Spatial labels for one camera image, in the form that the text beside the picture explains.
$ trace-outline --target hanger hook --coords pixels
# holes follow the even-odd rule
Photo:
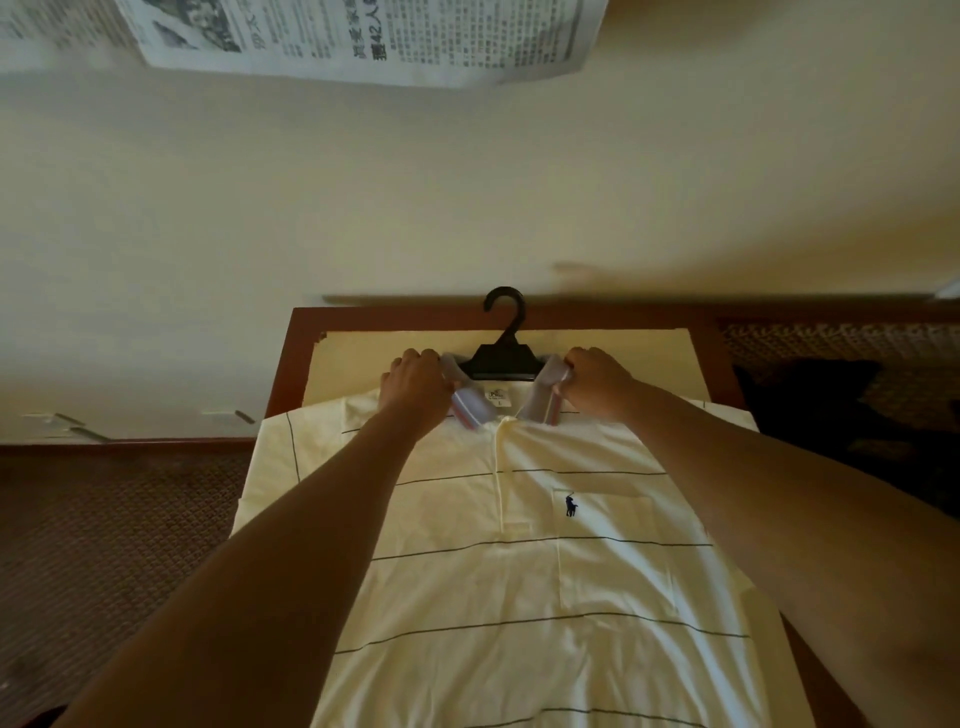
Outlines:
[[[500,338],[496,340],[496,343],[515,344],[516,332],[527,318],[527,304],[523,300],[523,295],[509,285],[501,285],[487,294],[487,298],[483,301],[483,309],[489,313],[490,309],[493,308],[493,302],[504,297],[513,299],[514,303],[516,303],[516,316],[514,316],[510,325],[504,329],[503,333],[500,334]]]

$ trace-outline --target wall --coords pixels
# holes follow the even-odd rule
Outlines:
[[[664,0],[533,85],[2,78],[0,438],[49,410],[217,434],[198,412],[262,413],[324,297],[933,291],[960,270],[958,24]]]

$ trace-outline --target size tag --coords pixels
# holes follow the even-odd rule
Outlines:
[[[510,395],[505,389],[488,389],[485,393],[487,401],[494,407],[509,407]]]

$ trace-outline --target wooden table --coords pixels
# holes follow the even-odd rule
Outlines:
[[[895,308],[884,306],[893,316]],[[837,308],[822,305],[787,304],[782,318],[768,305],[552,303],[528,304],[527,329],[640,329],[686,328],[700,364],[710,398],[721,404],[744,408],[743,394],[733,373],[718,321],[855,321],[877,314],[873,303]],[[328,331],[477,330],[505,328],[514,316],[510,306],[495,306],[485,313],[475,305],[372,305],[355,307],[295,308],[287,328],[276,369],[267,417],[297,409],[303,401],[314,345]],[[902,312],[896,317],[903,320]],[[807,699],[819,728],[857,728],[866,721],[843,693],[796,630],[784,620],[787,638],[804,682]]]

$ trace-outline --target black hanger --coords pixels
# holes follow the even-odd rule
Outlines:
[[[490,311],[493,302],[502,296],[516,303],[516,316],[500,334],[495,344],[481,344],[473,358],[460,365],[471,379],[501,379],[504,381],[533,381],[543,368],[543,362],[534,356],[530,347],[516,341],[516,331],[527,317],[527,304],[515,288],[501,285],[487,294],[483,309]]]

